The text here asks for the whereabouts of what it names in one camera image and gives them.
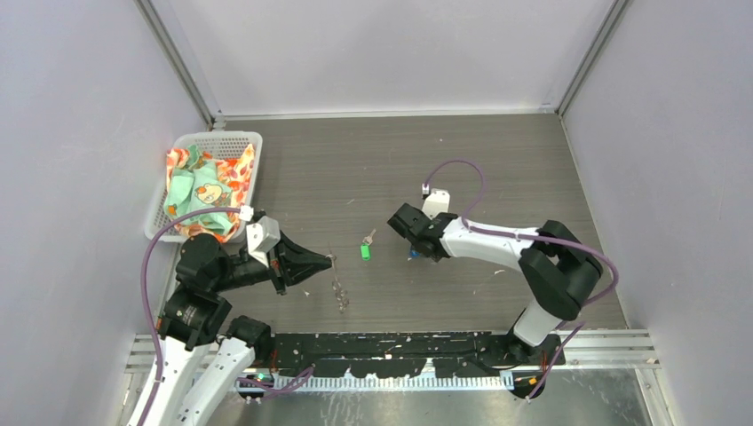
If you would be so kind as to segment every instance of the cable connector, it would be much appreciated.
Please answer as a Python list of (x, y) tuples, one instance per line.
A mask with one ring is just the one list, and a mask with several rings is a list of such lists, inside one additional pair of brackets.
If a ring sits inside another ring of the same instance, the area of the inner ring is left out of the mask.
[(241, 206), (240, 216), (243, 222), (250, 222), (254, 217), (254, 208), (251, 206)]

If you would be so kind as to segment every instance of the wood grain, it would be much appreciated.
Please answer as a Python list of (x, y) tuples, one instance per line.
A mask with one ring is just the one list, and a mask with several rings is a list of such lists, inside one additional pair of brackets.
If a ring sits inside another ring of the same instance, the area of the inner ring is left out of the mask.
[[(420, 187), (438, 163), (480, 164), (487, 194), (473, 220), (505, 226), (565, 223), (598, 247), (583, 190), (555, 115), (388, 117), (230, 122), (257, 131), (264, 151), (253, 205), (296, 243), (337, 255), (351, 304), (341, 314), (331, 271), (277, 296), (271, 285), (225, 294), (228, 318), (248, 315), (279, 332), (450, 331), (509, 328), (531, 300), (522, 275), (473, 259), (408, 261), (408, 244), (387, 219), (403, 203), (421, 206)], [(460, 212), (480, 188), (476, 172), (447, 166), (433, 186)], [(363, 237), (376, 228), (371, 260)], [(600, 288), (606, 285), (606, 279)], [(583, 313), (587, 327), (624, 327), (612, 295)]]

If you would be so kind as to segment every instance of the towel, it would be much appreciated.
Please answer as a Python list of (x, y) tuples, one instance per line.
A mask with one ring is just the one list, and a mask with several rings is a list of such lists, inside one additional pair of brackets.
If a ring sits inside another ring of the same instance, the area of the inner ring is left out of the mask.
[[(170, 219), (211, 207), (239, 208), (249, 192), (254, 146), (240, 158), (219, 160), (196, 145), (173, 148), (167, 153), (167, 196), (163, 204)], [(227, 242), (241, 224), (236, 213), (207, 213), (184, 220), (176, 229), (186, 237), (211, 233)]]

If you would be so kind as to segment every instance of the laundry basket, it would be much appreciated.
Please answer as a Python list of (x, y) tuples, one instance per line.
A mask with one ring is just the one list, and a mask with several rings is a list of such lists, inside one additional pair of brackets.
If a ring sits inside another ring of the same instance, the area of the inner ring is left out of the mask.
[[(253, 144), (255, 150), (254, 167), (251, 170), (249, 193), (246, 194), (246, 205), (250, 206), (254, 195), (254, 188), (257, 183), (258, 165), (261, 158), (261, 135), (253, 131), (206, 131), (182, 136), (175, 142), (174, 147), (186, 148), (191, 145), (196, 145), (199, 149), (211, 154), (214, 158), (227, 160), (240, 157), (241, 154), (243, 154), (243, 150), (245, 150), (246, 146), (249, 144)], [(163, 172), (160, 176), (160, 183), (156, 187), (155, 195), (152, 197), (152, 202), (149, 207), (149, 215), (147, 216), (147, 222), (144, 225), (144, 234), (149, 240), (154, 238), (157, 232), (170, 222), (170, 219), (164, 214), (164, 210), (162, 209), (165, 197), (167, 197), (167, 188), (165, 187)], [(241, 221), (241, 226), (235, 231), (231, 237), (231, 241), (241, 240), (245, 230), (246, 224)], [(160, 241), (167, 242), (183, 242), (186, 239), (187, 237), (179, 234), (175, 228), (171, 228), (160, 237)]]

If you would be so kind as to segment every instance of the metal corner post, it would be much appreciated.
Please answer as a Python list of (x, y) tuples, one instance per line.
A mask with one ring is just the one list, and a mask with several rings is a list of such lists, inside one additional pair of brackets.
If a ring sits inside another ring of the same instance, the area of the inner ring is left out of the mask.
[(133, 0), (133, 3), (138, 6), (142, 16), (144, 16), (144, 20), (147, 22), (147, 25), (152, 28), (157, 42), (162, 47), (162, 51), (164, 51), (165, 57), (172, 65), (172, 68), (175, 70), (175, 73), (178, 76), (180, 83), (183, 85), (183, 88), (186, 89), (188, 97), (191, 98), (191, 100), (194, 102), (196, 110), (198, 111), (202, 119), (207, 123), (207, 127), (211, 129), (214, 123), (214, 115), (212, 115), (206, 100), (199, 91), (199, 88), (196, 85), (194, 78), (191, 76), (191, 73), (188, 71), (186, 62), (183, 60), (183, 58), (181, 58), (180, 52), (173, 42), (172, 37), (170, 37), (170, 34), (168, 33), (164, 22), (155, 9), (155, 6), (152, 4), (152, 0)]
[(625, 10), (630, 3), (631, 0), (614, 0), (612, 2), (612, 7), (609, 8), (609, 12), (606, 14), (604, 21), (601, 23), (601, 27), (598, 28), (596, 38), (593, 39), (589, 50), (583, 57), (581, 65), (575, 72), (573, 81), (571, 81), (567, 86), (567, 90), (565, 91), (565, 96), (562, 98), (562, 102), (559, 104), (559, 107), (555, 111), (560, 117), (564, 116), (567, 112), (567, 109), (570, 108), (570, 105), (572, 105), (573, 100), (575, 99), (575, 95), (577, 95), (578, 91), (581, 89), (581, 86), (583, 86), (583, 82), (585, 82), (586, 77), (593, 68), (593, 64), (596, 63), (598, 56), (604, 50), (606, 43), (614, 33), (614, 29), (617, 28), (617, 25), (620, 23), (620, 19), (622, 18)]

